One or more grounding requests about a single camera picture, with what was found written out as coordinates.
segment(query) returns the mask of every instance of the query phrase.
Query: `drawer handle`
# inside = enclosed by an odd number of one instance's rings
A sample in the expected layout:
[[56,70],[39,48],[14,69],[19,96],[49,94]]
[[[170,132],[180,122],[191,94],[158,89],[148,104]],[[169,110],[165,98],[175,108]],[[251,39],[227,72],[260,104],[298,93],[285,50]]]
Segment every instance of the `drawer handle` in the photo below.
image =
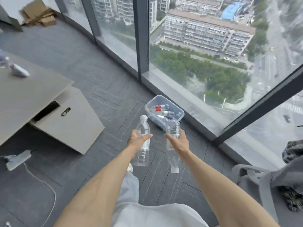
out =
[[62,112],[61,116],[65,116],[70,110],[71,108],[68,107],[65,111]]

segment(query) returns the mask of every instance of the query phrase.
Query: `plastic storage bin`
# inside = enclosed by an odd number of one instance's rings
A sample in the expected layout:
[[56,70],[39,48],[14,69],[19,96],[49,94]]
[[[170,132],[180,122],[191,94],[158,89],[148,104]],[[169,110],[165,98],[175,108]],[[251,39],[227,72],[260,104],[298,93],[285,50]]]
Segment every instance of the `plastic storage bin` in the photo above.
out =
[[179,112],[181,112],[181,116],[180,116],[180,118],[178,118],[178,121],[180,122],[181,119],[184,117],[184,111],[180,107],[178,107],[177,105],[175,105],[173,102],[171,102],[170,100],[166,99],[162,95],[155,96],[144,107],[145,110],[146,110],[146,112],[147,112],[147,117],[154,124],[156,124],[157,126],[159,126],[165,132],[166,132],[165,123],[163,121],[161,121],[159,118],[157,118],[153,113],[151,113],[151,111],[149,111],[148,108],[151,108],[153,106],[160,105],[160,104],[167,104],[167,103],[169,104],[169,111],[173,111],[175,113],[175,115],[177,115]]

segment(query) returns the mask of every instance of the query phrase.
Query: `power strip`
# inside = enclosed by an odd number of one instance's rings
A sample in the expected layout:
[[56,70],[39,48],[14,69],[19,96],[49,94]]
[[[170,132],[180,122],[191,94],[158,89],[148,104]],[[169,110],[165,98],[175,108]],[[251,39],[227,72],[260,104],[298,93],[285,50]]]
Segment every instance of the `power strip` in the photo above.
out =
[[9,155],[6,156],[5,158],[8,160],[6,163],[6,167],[9,171],[12,171],[15,169],[17,166],[21,165],[24,163],[26,160],[28,160],[31,157],[31,151],[30,150],[25,150],[19,155]]

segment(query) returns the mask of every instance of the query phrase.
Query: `white cable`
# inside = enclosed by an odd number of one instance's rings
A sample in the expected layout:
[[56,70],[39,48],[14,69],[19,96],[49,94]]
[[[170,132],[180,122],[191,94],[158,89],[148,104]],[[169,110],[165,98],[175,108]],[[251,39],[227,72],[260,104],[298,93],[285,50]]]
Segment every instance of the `white cable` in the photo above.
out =
[[[8,155],[3,155],[3,156],[0,156],[0,158],[5,158],[5,157],[7,157],[7,156],[8,156]],[[44,182],[44,181],[42,181],[41,179],[37,178],[35,175],[33,175],[33,173],[30,172],[30,171],[28,170],[27,165],[26,165],[25,163],[23,163],[23,164],[24,164],[24,166],[25,166],[26,171],[27,171],[31,176],[33,176],[33,177],[34,177],[35,179],[37,179],[39,182],[41,182],[41,183],[43,183],[44,185],[46,185],[47,187],[49,187],[49,188],[53,191],[53,193],[54,193],[54,198],[55,198],[54,204],[53,204],[53,207],[52,207],[52,209],[51,209],[51,211],[50,211],[50,213],[49,213],[47,219],[45,220],[45,222],[43,223],[43,225],[41,225],[41,227],[43,227],[43,226],[45,225],[45,223],[47,222],[47,220],[49,219],[51,213],[52,213],[53,210],[54,210],[54,207],[55,207],[55,204],[56,204],[56,198],[57,198],[56,192],[54,191],[54,189],[53,189],[49,184],[47,184],[46,182]],[[8,221],[6,222],[6,226],[7,226],[7,227],[12,227]]]
[[53,191],[53,193],[54,193],[54,197],[55,197],[54,204],[53,204],[53,207],[52,207],[52,209],[51,209],[51,211],[50,211],[50,213],[49,213],[47,219],[45,220],[45,222],[43,223],[43,225],[41,225],[41,227],[43,227],[43,226],[45,225],[45,223],[47,222],[47,220],[49,219],[51,213],[52,213],[53,210],[54,210],[54,207],[55,207],[55,204],[56,204],[56,198],[57,198],[57,197],[56,197],[56,192],[54,191],[54,189],[53,189],[49,184],[47,184],[46,182],[40,180],[40,179],[37,178],[35,175],[33,175],[32,172],[30,172],[30,171],[28,170],[27,165],[26,165],[25,163],[23,163],[23,164],[25,165],[26,171],[27,171],[31,176],[33,176],[35,179],[37,179],[38,181],[40,181],[40,182],[43,183],[44,185],[48,186],[48,187]]

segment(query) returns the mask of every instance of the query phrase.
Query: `blue roof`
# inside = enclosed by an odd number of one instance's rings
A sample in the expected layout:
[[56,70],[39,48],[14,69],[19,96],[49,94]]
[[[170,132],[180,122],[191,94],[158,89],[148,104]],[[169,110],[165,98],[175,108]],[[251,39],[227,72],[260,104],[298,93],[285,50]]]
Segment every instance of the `blue roof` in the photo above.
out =
[[236,15],[238,9],[245,4],[246,3],[243,3],[243,2],[234,2],[234,3],[230,4],[223,11],[221,18],[227,19],[227,20],[233,20],[235,18],[235,15]]

